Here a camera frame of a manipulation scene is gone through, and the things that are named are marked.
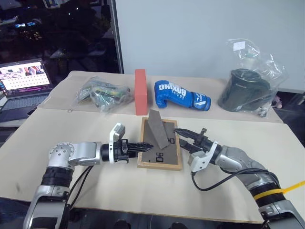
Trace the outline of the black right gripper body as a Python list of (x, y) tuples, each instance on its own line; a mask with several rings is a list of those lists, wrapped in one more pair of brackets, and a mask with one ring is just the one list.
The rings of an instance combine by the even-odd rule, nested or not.
[(211, 150), (213, 143), (208, 139), (207, 136), (204, 135), (206, 132), (206, 128), (202, 128), (200, 133), (192, 132), (191, 139), (193, 139), (194, 142), (190, 153), (195, 153), (198, 151), (204, 151), (206, 153)]

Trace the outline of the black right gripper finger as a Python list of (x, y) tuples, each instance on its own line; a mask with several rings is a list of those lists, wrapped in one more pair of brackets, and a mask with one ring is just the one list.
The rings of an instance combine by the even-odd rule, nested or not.
[(174, 131), (178, 134), (178, 135), (181, 135), (185, 138), (190, 138), (190, 139), (193, 139), (193, 140), (197, 140), (199, 135), (198, 133), (196, 132), (193, 132), (191, 130), (188, 130), (188, 129), (182, 129), (182, 128), (175, 128)]
[(187, 150), (189, 153), (194, 153), (194, 145), (189, 144), (187, 141), (180, 139), (179, 145), (181, 148)]

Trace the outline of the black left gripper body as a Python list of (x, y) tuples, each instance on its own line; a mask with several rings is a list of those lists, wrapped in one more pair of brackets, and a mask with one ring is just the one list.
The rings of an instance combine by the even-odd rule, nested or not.
[(115, 163), (128, 163), (130, 149), (127, 139), (121, 139), (113, 144), (113, 158)]

